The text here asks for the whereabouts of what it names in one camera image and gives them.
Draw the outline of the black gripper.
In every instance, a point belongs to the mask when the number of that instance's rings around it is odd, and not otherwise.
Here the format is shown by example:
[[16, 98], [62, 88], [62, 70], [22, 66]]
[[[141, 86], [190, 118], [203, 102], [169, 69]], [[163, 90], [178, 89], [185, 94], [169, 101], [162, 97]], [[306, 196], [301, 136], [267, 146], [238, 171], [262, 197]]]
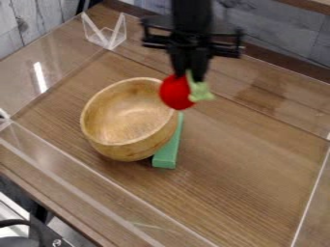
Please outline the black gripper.
[[242, 29], [223, 20], [211, 23], [206, 34], [175, 30], [170, 15], [145, 16], [141, 25], [143, 46], [169, 49], [177, 77], [182, 77], [190, 67], [190, 51], [182, 48], [198, 48], [191, 54], [191, 70], [197, 82], [203, 82], [210, 56], [238, 58], [245, 49]]

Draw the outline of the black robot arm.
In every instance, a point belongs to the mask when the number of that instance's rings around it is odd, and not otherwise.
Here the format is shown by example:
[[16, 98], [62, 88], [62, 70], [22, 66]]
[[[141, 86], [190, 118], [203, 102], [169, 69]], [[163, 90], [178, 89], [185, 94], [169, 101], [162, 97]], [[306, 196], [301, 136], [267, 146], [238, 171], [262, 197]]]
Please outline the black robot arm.
[[239, 58], [243, 31], [223, 20], [214, 20], [213, 0], [171, 0], [169, 15], [141, 18], [145, 47], [163, 49], [174, 75], [189, 70], [202, 82], [214, 56]]

